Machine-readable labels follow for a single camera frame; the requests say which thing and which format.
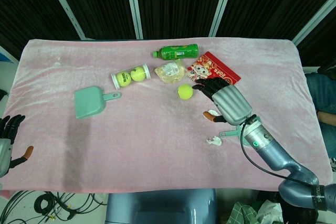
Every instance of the red packet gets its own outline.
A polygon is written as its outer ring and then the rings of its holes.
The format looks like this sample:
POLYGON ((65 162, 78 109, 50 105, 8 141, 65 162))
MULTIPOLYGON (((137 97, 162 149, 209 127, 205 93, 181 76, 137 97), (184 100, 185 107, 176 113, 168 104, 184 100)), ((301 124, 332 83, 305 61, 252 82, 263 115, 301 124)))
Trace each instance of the red packet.
POLYGON ((236 84, 240 76, 218 60, 212 53, 201 55, 194 64, 187 68, 187 74, 193 81, 197 79, 221 77, 230 84, 236 84))

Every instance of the pink blanket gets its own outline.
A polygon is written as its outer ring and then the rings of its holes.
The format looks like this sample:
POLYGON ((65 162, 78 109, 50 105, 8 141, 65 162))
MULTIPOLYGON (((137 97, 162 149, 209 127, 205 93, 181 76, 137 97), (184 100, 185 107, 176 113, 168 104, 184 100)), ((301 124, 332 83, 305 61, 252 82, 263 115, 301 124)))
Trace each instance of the pink blanket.
MULTIPOLYGON (((5 114, 26 115, 13 158, 27 146, 25 164, 0 180, 7 190, 126 192, 172 188, 277 190, 281 179, 245 159, 238 138, 222 146, 206 139, 233 130, 202 115, 215 109, 201 92, 190 100, 176 94, 181 83, 152 79, 121 89, 97 116, 76 120, 74 91, 96 85, 115 90, 110 74, 142 63, 166 61, 152 51, 197 43, 241 76, 236 84, 264 126, 320 183, 332 181, 322 135, 298 51, 287 40, 191 38, 154 41, 70 42, 31 40, 25 47, 5 114)), ((185 60, 186 66, 194 59, 185 60)), ((262 167, 258 154, 247 153, 262 167)))

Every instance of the white frame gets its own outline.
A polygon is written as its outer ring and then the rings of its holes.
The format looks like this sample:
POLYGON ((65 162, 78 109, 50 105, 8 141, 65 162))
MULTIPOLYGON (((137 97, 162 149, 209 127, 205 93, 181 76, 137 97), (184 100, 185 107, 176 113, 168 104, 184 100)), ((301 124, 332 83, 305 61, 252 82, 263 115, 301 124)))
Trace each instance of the white frame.
POLYGON ((218 0, 215 16, 214 16, 214 19, 212 21, 210 32, 209 32, 209 37, 216 37, 217 31, 218 31, 218 28, 219 28, 219 24, 221 23, 221 20, 222 20, 223 14, 224 14, 224 10, 225 10, 227 1, 228 0, 218 0))
POLYGON ((141 18, 140 18, 140 11, 139 11, 139 2, 138 0, 129 0, 129 2, 130 2, 130 7, 131 7, 135 37, 136 39, 143 39, 141 18))
POLYGON ((79 38, 81 40, 87 40, 87 38, 85 37, 85 34, 82 30, 82 28, 80 27, 75 15, 73 14, 67 0, 58 0, 60 2, 60 4, 62 5, 64 11, 66 12, 66 14, 68 15, 72 25, 74 26, 79 38))
POLYGON ((292 40, 294 45, 297 46, 300 44, 304 38, 306 38, 308 34, 310 34, 310 32, 313 31, 314 28, 335 8, 335 6, 336 0, 327 0, 292 40))

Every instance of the jeans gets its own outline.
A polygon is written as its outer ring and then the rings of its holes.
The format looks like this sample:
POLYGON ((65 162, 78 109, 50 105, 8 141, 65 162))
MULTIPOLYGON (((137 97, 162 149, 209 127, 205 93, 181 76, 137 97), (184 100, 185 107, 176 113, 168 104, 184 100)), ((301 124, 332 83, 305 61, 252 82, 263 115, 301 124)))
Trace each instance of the jeans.
MULTIPOLYGON (((308 88, 317 111, 336 114, 336 81, 319 73, 306 74, 308 88)), ((336 157, 336 127, 320 123, 329 158, 336 157)))

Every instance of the dustpan handle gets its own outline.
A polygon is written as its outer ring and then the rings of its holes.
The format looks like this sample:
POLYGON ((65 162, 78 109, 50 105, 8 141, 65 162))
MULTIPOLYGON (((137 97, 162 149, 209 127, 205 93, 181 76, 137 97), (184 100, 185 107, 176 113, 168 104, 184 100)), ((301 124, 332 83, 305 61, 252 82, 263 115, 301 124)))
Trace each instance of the dustpan handle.
POLYGON ((118 99, 120 97, 121 97, 121 93, 120 92, 103 94, 104 101, 110 101, 110 100, 118 99))

